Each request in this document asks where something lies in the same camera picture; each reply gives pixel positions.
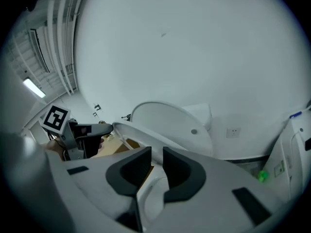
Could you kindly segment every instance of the ceiling light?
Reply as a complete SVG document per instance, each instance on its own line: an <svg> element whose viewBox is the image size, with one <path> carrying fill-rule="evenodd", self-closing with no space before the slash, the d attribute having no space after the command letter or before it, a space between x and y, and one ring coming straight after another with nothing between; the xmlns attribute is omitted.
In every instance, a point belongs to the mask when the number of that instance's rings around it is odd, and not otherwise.
<svg viewBox="0 0 311 233"><path fill-rule="evenodd" d="M45 93L42 92L29 78L25 79L23 84L36 93L39 97L45 97Z"/></svg>

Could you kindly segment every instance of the toilet seat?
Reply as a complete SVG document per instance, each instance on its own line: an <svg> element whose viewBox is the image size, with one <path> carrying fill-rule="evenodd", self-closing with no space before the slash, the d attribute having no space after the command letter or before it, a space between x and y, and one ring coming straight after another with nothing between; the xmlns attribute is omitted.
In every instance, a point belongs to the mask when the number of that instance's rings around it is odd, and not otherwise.
<svg viewBox="0 0 311 233"><path fill-rule="evenodd" d="M114 122L112 125L115 134L129 149L133 148L126 142L127 139L137 142L141 147L151 146L152 160L159 164L163 164L163 147L187 150L177 143L139 124L122 120Z"/></svg>
<svg viewBox="0 0 311 233"><path fill-rule="evenodd" d="M131 122L158 133L198 154L212 155L212 141L203 124L185 109L162 101L137 105Z"/></svg>

